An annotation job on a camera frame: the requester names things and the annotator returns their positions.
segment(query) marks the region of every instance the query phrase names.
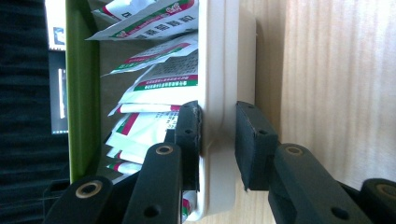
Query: wooden surface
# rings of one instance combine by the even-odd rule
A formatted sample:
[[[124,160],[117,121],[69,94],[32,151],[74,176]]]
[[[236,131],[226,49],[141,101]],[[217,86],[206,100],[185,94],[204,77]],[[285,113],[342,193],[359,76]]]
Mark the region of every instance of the wooden surface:
[[[241,2],[258,23],[256,105],[281,141],[354,188],[396,181],[395,1]],[[266,193],[236,191],[232,211],[199,223],[274,222]]]

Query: paper packet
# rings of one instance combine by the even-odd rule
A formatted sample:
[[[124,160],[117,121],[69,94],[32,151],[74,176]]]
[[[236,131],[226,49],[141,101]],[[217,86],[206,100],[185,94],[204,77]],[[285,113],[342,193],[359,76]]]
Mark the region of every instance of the paper packet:
[[[152,66],[122,95],[119,105],[184,105],[197,100],[198,94],[197,50],[187,57]]]
[[[126,114],[114,127],[106,144],[144,159],[152,145],[163,142],[168,129],[176,128],[177,117],[177,111]]]
[[[198,0],[161,0],[88,40],[156,39],[198,30]]]
[[[111,23],[123,21],[137,14],[158,0],[114,0],[109,4],[92,11],[92,14]]]
[[[111,148],[106,155],[110,158],[132,161],[139,164],[143,164],[143,161],[145,160],[144,157],[136,156],[132,152],[122,151],[115,147]]]
[[[198,34],[183,35],[136,54],[110,74],[133,72],[156,63],[164,63],[172,57],[183,57],[198,49]]]
[[[108,115],[115,113],[168,112],[179,111],[180,105],[118,104]]]
[[[107,168],[125,175],[133,175],[142,169],[142,164],[131,161],[119,161],[110,163]]]

